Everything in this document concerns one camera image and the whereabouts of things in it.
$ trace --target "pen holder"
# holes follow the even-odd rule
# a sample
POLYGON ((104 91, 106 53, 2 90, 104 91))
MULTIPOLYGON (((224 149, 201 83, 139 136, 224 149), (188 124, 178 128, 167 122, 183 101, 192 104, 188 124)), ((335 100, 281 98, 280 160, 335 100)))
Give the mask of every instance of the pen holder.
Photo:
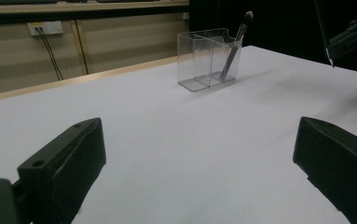
POLYGON ((178 84, 199 91, 235 80, 240 52, 241 42, 235 42, 228 29, 179 34, 178 84))

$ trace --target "power socket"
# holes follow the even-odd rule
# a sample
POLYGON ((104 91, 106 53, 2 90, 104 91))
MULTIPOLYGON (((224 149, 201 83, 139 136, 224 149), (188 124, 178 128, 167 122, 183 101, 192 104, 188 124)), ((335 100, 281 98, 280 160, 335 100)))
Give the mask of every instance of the power socket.
POLYGON ((61 21, 29 22, 27 25, 31 35, 39 35, 35 28, 42 28, 45 35, 57 35, 63 33, 61 21))

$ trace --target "cable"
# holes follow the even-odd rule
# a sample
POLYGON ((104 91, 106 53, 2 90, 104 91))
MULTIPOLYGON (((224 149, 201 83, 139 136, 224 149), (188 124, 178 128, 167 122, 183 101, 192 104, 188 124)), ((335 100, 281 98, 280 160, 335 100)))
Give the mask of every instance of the cable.
POLYGON ((49 44, 49 42, 48 42, 48 39, 47 39, 47 37, 46 37, 44 31, 42 30, 41 27, 36 27, 35 30, 36 30, 36 31, 39 33, 39 35, 41 36, 42 41, 44 42, 45 47, 46 47, 47 50, 48 50, 48 54, 49 54, 50 60, 51 60, 52 63, 53 63, 53 67, 54 67, 54 69, 55 69, 57 79, 58 79, 59 81, 60 81, 60 80, 64 80, 64 78, 63 78, 63 76, 62 76, 62 72, 60 71, 59 66, 58 66, 57 63, 56 63, 56 59, 55 59, 55 57, 54 57, 52 48, 50 47, 50 44, 49 44))

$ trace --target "white tabletop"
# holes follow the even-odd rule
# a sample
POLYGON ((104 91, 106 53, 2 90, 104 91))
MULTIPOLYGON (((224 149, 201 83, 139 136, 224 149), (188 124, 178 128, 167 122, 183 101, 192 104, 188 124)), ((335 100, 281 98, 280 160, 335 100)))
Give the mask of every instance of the white tabletop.
POLYGON ((0 177, 100 117, 107 164, 74 223, 349 223, 292 162, 302 116, 357 134, 357 72, 242 50, 235 82, 190 92, 176 63, 0 100, 0 177))

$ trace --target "dark background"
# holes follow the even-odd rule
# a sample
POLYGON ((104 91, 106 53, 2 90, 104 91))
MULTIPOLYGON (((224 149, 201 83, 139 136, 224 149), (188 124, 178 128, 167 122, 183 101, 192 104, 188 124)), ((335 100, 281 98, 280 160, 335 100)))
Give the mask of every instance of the dark background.
MULTIPOLYGON (((357 17, 357 0, 321 0, 329 38, 342 33, 357 17)), ((254 19, 243 45, 327 63, 323 37, 313 0, 190 0, 190 30, 227 28, 235 36, 245 12, 254 19)), ((357 50, 335 60, 335 65, 357 71, 357 50)))

